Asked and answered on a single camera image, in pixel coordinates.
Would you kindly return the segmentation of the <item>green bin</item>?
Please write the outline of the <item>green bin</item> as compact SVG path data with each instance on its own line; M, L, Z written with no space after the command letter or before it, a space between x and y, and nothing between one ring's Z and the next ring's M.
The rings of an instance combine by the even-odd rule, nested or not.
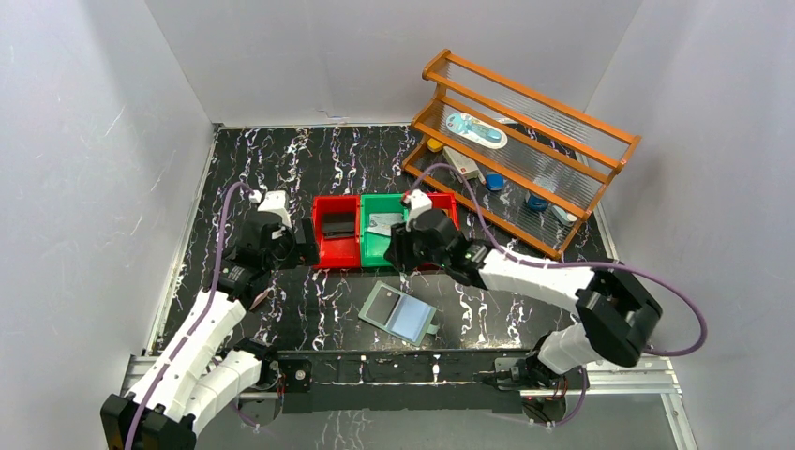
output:
M402 213L404 221L408 216L408 211L401 204L402 195L393 194L364 194L360 198L360 257L363 267L382 267L388 266L389 262L384 258L391 235L380 236L366 232L367 216L372 213Z

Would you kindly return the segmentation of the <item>red bin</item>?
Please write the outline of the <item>red bin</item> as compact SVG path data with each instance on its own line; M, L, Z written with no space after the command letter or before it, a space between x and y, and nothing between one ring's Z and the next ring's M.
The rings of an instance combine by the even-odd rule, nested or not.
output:
M458 205L449 193L427 193L433 208L406 223L411 242L411 267L443 267L460 240Z
M312 220L319 245L318 269L361 267L360 196L324 195L314 198Z

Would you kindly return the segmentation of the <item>black credit card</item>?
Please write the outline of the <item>black credit card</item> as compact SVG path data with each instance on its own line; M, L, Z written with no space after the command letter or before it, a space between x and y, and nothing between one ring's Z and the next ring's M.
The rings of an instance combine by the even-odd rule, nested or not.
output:
M381 287L370 306L370 317L377 323L387 325L402 297L401 292L395 292Z

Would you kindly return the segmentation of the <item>green card holder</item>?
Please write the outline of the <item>green card holder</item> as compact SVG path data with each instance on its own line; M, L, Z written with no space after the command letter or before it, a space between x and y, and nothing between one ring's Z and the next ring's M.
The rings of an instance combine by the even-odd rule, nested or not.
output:
M387 325L375 322L368 312L377 291L381 287L402 293L402 297ZM426 335L436 335L440 329L440 326L435 323L436 313L437 309L430 304L382 281L377 281L367 296L358 318L413 346L420 346Z

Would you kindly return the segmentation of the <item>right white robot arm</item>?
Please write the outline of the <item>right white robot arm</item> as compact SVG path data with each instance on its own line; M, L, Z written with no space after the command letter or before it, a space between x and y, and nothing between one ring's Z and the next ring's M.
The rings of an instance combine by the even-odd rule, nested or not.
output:
M575 324L543 336L526 357L522 371L538 383L596 361L635 366L662 317L631 274L501 251L466 237L440 209L394 224L390 232L384 257L401 272L435 265L461 285L522 294L575 315Z

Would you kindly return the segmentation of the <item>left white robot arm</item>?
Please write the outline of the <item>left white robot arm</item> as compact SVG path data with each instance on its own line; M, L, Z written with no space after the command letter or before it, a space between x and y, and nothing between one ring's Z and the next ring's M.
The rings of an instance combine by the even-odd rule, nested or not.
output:
M100 409L111 449L192 449L208 423L249 388L284 390L298 363L280 362L275 348L226 336L250 312L276 271L312 266L319 246L309 218L296 223L258 212L240 238L218 253L211 284L167 349L124 394Z

